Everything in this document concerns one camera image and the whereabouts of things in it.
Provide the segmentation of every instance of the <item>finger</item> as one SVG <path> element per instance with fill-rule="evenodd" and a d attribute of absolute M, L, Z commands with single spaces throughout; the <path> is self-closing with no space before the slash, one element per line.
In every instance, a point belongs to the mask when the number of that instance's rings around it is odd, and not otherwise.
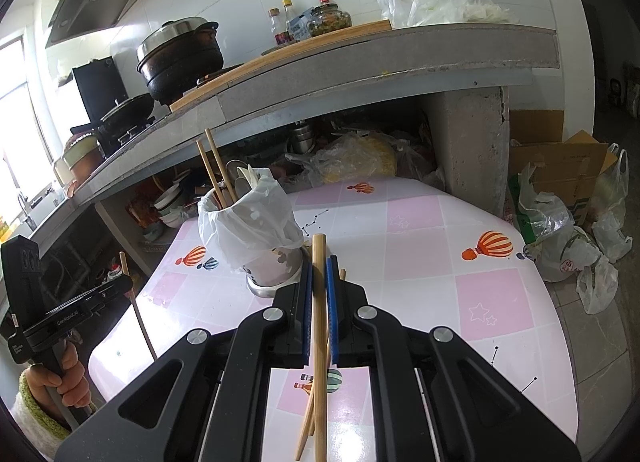
<path fill-rule="evenodd" d="M 76 402 L 76 408 L 84 408 L 91 403 L 91 391 L 89 391 L 83 398 Z"/>
<path fill-rule="evenodd" d="M 75 366 L 66 371 L 62 377 L 62 384 L 58 387 L 60 395 L 66 394 L 69 390 L 75 388 L 84 376 L 84 366 L 82 363 L 76 363 Z"/>
<path fill-rule="evenodd" d="M 75 366 L 77 362 L 78 351 L 76 350 L 76 346 L 71 341 L 67 341 L 65 353 L 62 354 L 62 369 L 68 370 Z"/>
<path fill-rule="evenodd" d="M 75 388 L 72 388 L 62 396 L 62 404 L 65 406 L 75 406 L 76 403 L 83 398 L 89 391 L 89 383 L 85 378 Z"/>
<path fill-rule="evenodd" d="M 55 388 L 62 384 L 62 379 L 42 365 L 30 366 L 25 375 L 30 388 L 38 386 L 51 386 Z"/>

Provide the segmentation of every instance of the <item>wooden board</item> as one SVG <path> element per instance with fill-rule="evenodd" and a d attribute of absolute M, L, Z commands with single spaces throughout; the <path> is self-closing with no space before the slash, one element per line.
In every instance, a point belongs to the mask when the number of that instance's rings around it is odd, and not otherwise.
<path fill-rule="evenodd" d="M 297 54 L 302 54 L 303 52 L 308 52 L 310 50 L 316 50 L 325 45 L 333 44 L 339 41 L 346 41 L 349 39 L 366 36 L 367 34 L 385 32 L 387 30 L 391 30 L 391 23 L 389 22 L 389 20 L 382 20 L 381 22 L 366 23 L 364 25 L 357 25 L 341 30 L 336 30 L 334 32 L 329 32 L 328 34 L 323 34 L 322 36 L 305 39 L 305 41 L 300 41 L 299 43 L 296 43 L 294 45 L 280 48 L 278 50 L 275 50 L 274 52 L 271 52 L 270 54 L 267 54 L 266 56 L 261 56 L 249 61 L 248 63 L 245 63 L 244 65 L 239 66 L 238 68 L 234 68 L 226 74 L 222 74 L 222 76 L 211 80 L 204 86 L 201 86 L 200 88 L 189 92 L 187 95 L 173 103 L 170 106 L 170 109 L 172 112 L 175 112 L 183 106 L 194 102 L 199 97 L 217 90 L 231 81 L 242 79 L 243 76 L 252 74 L 260 68 L 277 64 L 278 61 L 290 59 Z"/>

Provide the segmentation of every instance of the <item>cardboard box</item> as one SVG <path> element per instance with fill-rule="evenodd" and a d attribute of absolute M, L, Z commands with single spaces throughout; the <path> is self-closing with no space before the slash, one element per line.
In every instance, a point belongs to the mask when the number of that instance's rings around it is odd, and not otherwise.
<path fill-rule="evenodd" d="M 613 164 L 616 157 L 607 154 L 607 144 L 584 131 L 562 142 L 563 125 L 561 110 L 510 112 L 511 140 L 520 145 L 510 148 L 509 185 L 510 189 L 517 185 L 517 174 L 527 163 L 532 163 L 536 166 L 532 177 L 534 189 L 560 197 L 576 224 L 581 225 L 598 175 Z"/>

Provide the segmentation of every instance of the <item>sleeve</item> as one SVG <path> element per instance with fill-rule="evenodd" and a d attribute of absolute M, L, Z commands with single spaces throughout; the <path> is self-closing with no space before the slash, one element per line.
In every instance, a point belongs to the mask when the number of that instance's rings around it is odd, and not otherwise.
<path fill-rule="evenodd" d="M 50 460 L 53 460 L 60 443 L 71 433 L 40 409 L 31 395 L 24 372 L 20 376 L 18 395 L 11 414 L 27 439 Z"/>

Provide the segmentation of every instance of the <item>jar of pickled vegetables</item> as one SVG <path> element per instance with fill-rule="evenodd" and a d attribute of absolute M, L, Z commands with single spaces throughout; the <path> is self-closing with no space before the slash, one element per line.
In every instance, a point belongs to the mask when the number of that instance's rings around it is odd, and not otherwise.
<path fill-rule="evenodd" d="M 311 11 L 311 19 L 307 23 L 312 38 L 351 26 L 351 15 L 340 10 L 338 4 L 324 4 Z"/>

